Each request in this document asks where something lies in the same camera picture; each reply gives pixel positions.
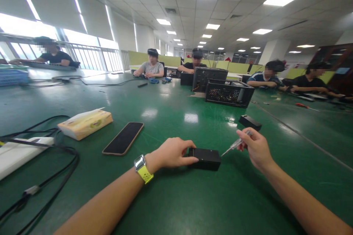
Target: watch face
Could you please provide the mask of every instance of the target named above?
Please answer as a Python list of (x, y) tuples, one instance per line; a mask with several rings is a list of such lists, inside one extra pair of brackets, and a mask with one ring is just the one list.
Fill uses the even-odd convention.
[(145, 158), (143, 157), (143, 155), (141, 155), (140, 157), (138, 157), (134, 162), (135, 165), (135, 170), (138, 171), (139, 169), (141, 169), (145, 164)]

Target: person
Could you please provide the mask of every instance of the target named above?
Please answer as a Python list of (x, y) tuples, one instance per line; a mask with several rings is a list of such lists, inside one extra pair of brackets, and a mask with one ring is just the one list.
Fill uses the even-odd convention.
[(269, 61), (265, 65), (263, 72), (254, 73), (248, 80), (247, 84), (252, 87), (267, 86), (271, 88), (278, 87), (281, 91), (286, 91), (288, 86), (285, 86), (278, 78), (277, 73), (285, 70), (283, 62), (278, 59)]
[[(253, 134), (251, 137), (245, 133), (248, 130)], [(264, 136), (253, 128), (237, 130), (237, 134), (243, 141), (238, 150), (246, 149), (249, 152), (252, 164), (263, 173), (308, 234), (353, 233), (349, 225), (275, 163)], [(174, 168), (198, 162), (195, 157), (183, 157), (188, 147), (196, 148), (191, 140), (169, 138), (157, 150), (147, 154), (145, 162), (142, 158), (136, 159), (136, 167), (145, 167), (149, 174), (153, 175), (162, 167)], [(151, 180), (151, 177), (145, 180), (142, 177), (143, 174), (140, 176), (135, 167), (132, 167), (80, 208), (55, 234), (110, 234), (145, 182)]]
[(145, 74), (146, 78), (155, 78), (155, 77), (163, 77), (164, 68), (163, 64), (158, 62), (158, 51), (153, 48), (149, 48), (147, 50), (148, 54), (148, 62), (144, 62), (141, 67), (134, 71), (134, 76), (140, 76), (141, 74)]
[(77, 67), (78, 64), (73, 61), (73, 59), (67, 53), (60, 50), (60, 47), (57, 45), (56, 41), (45, 36), (34, 38), (37, 45), (42, 46), (46, 53), (43, 53), (39, 58), (35, 60), (23, 60), (15, 59), (10, 61), (10, 64), (18, 65), (24, 61), (30, 62), (49, 62), (50, 64), (56, 64), (61, 66), (74, 66)]
[(192, 62), (187, 62), (184, 65), (178, 67), (178, 71), (194, 74), (195, 67), (207, 67), (206, 64), (201, 63), (203, 58), (203, 52), (200, 48), (194, 48), (192, 50)]
[(293, 80), (291, 92), (310, 92), (324, 93), (331, 97), (353, 100), (353, 97), (347, 97), (344, 94), (338, 94), (330, 90), (330, 88), (322, 81), (319, 76), (323, 75), (327, 70), (331, 69), (331, 64), (328, 62), (318, 62), (309, 64), (305, 75), (298, 76)]

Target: phone screen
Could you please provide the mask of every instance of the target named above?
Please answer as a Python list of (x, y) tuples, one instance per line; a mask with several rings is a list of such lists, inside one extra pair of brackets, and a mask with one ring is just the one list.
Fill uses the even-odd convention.
[(124, 155), (143, 128), (143, 123), (129, 122), (103, 150), (103, 154)]

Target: blue basket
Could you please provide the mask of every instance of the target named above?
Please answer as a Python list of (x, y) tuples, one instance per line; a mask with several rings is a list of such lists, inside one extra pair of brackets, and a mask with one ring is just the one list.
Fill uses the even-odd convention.
[(0, 86), (11, 86), (28, 82), (28, 72), (22, 70), (0, 70)]

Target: tissue box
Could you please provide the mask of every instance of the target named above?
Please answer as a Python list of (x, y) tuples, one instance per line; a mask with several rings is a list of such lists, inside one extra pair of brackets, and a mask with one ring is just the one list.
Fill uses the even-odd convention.
[(95, 109), (78, 114), (58, 124), (58, 127), (64, 135), (75, 140), (82, 140), (111, 122), (113, 122), (113, 118), (110, 112)]

